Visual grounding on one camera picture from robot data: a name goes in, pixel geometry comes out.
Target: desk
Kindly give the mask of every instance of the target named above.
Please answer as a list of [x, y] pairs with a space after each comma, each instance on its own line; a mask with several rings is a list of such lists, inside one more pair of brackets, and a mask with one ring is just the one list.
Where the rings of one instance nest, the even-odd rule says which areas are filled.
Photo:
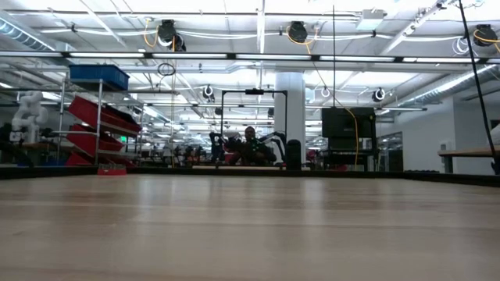
[[[373, 170], [375, 170], [375, 161], [377, 160], [378, 151], [360, 149], [358, 151], [358, 164], [362, 164], [364, 171], [368, 172], [368, 158], [373, 157]], [[354, 165], [356, 150], [352, 149], [330, 149], [320, 152], [323, 158], [323, 167], [327, 169], [327, 165]]]
[[[495, 150], [500, 151], [500, 145], [495, 145]], [[463, 149], [456, 151], [438, 151], [437, 154], [445, 161], [445, 173], [453, 173], [454, 157], [491, 158], [490, 148]]]

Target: metal frame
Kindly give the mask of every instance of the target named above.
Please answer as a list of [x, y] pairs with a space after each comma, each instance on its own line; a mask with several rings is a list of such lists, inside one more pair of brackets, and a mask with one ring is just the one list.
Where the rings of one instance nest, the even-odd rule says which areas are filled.
[[[36, 52], [0, 51], [0, 57], [45, 58], [45, 59], [186, 59], [186, 60], [243, 60], [285, 62], [339, 62], [339, 63], [398, 63], [409, 65], [470, 65], [467, 58], [416, 57], [377, 55], [304, 55], [304, 54], [259, 54], [259, 53], [214, 53], [214, 52]], [[476, 58], [478, 65], [500, 65], [498, 58]]]
[[[223, 136], [223, 131], [224, 131], [224, 96], [226, 94], [233, 93], [233, 94], [246, 94], [246, 91], [222, 91], [222, 99], [220, 103], [220, 107], [222, 109], [222, 112], [220, 114], [220, 134]], [[288, 137], [288, 91], [262, 91], [264, 94], [284, 94], [284, 137], [285, 140], [287, 140]]]
[[[59, 161], [59, 156], [60, 156], [60, 150], [61, 150], [61, 140], [62, 140], [62, 135], [67, 135], [67, 134], [90, 134], [90, 135], [95, 135], [95, 165], [98, 165], [98, 161], [99, 161], [99, 155], [122, 155], [124, 157], [131, 157], [131, 156], [137, 156], [137, 151], [135, 151], [135, 153], [131, 154], [131, 153], [121, 153], [121, 152], [114, 152], [114, 151], [104, 151], [104, 150], [100, 150], [99, 149], [99, 140], [100, 140], [100, 136], [101, 136], [101, 125], [102, 124], [105, 124], [106, 126], [109, 126], [109, 127], [115, 127], [115, 128], [118, 128], [124, 132], [128, 132], [128, 133], [135, 133], [135, 132], [132, 132], [132, 131], [129, 131], [129, 130], [125, 130], [123, 128], [119, 128], [119, 127], [116, 127], [114, 125], [111, 125], [111, 124], [108, 124], [108, 123], [102, 123], [101, 122], [101, 112], [102, 112], [102, 94], [104, 93], [103, 91], [103, 88], [104, 88], [104, 85], [105, 85], [105, 81], [100, 79], [98, 81], [99, 84], [99, 90], [98, 90], [98, 113], [97, 113], [97, 124], [96, 124], [96, 128], [95, 128], [95, 133], [92, 133], [92, 132], [72, 132], [72, 131], [62, 131], [63, 129], [63, 116], [64, 116], [64, 97], [65, 97], [65, 94], [66, 94], [66, 78], [63, 80], [63, 83], [62, 83], [62, 86], [61, 86], [61, 102], [60, 102], [60, 108], [59, 108], [59, 131], [56, 131], [54, 133], [58, 133], [59, 134], [59, 139], [58, 139], [58, 144], [57, 144], [57, 161]], [[139, 154], [141, 153], [141, 150], [142, 150], [142, 116], [143, 116], [143, 110], [141, 110], [141, 131], [140, 131], [140, 136], [137, 135], [136, 136], [136, 142], [137, 143], [137, 139], [138, 137], [140, 137], [140, 140], [141, 140], [141, 143], [140, 143], [140, 147], [139, 147]]]

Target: person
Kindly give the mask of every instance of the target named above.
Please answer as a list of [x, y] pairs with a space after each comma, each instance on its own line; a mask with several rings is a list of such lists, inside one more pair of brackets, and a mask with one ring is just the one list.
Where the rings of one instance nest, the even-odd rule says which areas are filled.
[[236, 165], [240, 159], [243, 165], [265, 165], [276, 161], [276, 155], [271, 149], [255, 137], [255, 129], [252, 126], [245, 129], [245, 139], [246, 142], [233, 153], [229, 161], [230, 165]]

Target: white wall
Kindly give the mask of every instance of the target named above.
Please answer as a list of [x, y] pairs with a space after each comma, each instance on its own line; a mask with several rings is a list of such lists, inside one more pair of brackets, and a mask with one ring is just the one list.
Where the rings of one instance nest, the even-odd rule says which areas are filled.
[[[455, 147], [457, 150], [487, 148], [488, 139], [479, 102], [455, 99]], [[500, 119], [500, 105], [486, 104], [487, 117]], [[455, 173], [494, 175], [490, 158], [457, 158]]]
[[[377, 135], [402, 132], [405, 170], [445, 171], [438, 156], [441, 143], [448, 150], [487, 148], [480, 105], [475, 101], [446, 98], [443, 104], [427, 105], [426, 112], [407, 112], [396, 117], [393, 124], [377, 125]], [[500, 119], [500, 104], [486, 104], [487, 117]], [[454, 173], [493, 175], [490, 158], [454, 158]]]
[[441, 143], [455, 147], [453, 99], [441, 105], [429, 105], [426, 112], [405, 112], [394, 124], [377, 127], [378, 135], [402, 132], [404, 170], [435, 170], [445, 172], [438, 155]]

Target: fluorescent light fixture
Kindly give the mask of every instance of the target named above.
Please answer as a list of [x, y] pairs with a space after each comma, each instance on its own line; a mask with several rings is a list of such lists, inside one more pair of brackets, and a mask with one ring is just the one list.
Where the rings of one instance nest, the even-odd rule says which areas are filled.
[[62, 58], [59, 52], [10, 52], [1, 51], [0, 56]]
[[322, 108], [330, 108], [331, 106], [326, 105], [307, 105], [306, 109], [322, 109]]
[[259, 122], [259, 123], [271, 122], [271, 123], [274, 123], [274, 119], [224, 119], [223, 121], [224, 122], [248, 122], [248, 123], [252, 123], [252, 122]]
[[424, 111], [425, 108], [381, 108], [381, 110], [394, 110], [394, 111]]
[[146, 113], [147, 115], [149, 115], [151, 117], [158, 118], [158, 113], [153, 108], [150, 108], [149, 106], [144, 107], [144, 113]]
[[170, 135], [168, 133], [155, 133], [155, 135], [158, 137], [163, 137], [163, 138], [170, 137]]
[[470, 63], [470, 58], [404, 58], [403, 62]]
[[8, 88], [8, 89], [12, 88], [12, 86], [7, 85], [7, 84], [2, 83], [2, 82], [0, 82], [0, 86], [2, 86], [2, 87], [4, 87], [4, 88]]
[[274, 108], [274, 105], [243, 105], [243, 106], [246, 108]]
[[236, 59], [257, 59], [257, 60], [310, 60], [310, 55], [266, 55], [266, 54], [240, 54]]
[[61, 99], [61, 97], [58, 96], [57, 94], [48, 93], [48, 92], [41, 92], [41, 93], [44, 95], [44, 98], [47, 98], [49, 100], [58, 101]]
[[71, 52], [74, 58], [107, 58], [107, 59], [140, 59], [144, 58], [143, 53], [108, 53], [108, 52]]
[[346, 62], [393, 62], [395, 60], [394, 57], [364, 57], [364, 56], [332, 56], [332, 55], [321, 55], [320, 60], [323, 61], [346, 61]]
[[155, 59], [226, 59], [226, 54], [211, 54], [211, 53], [155, 53], [152, 54]]

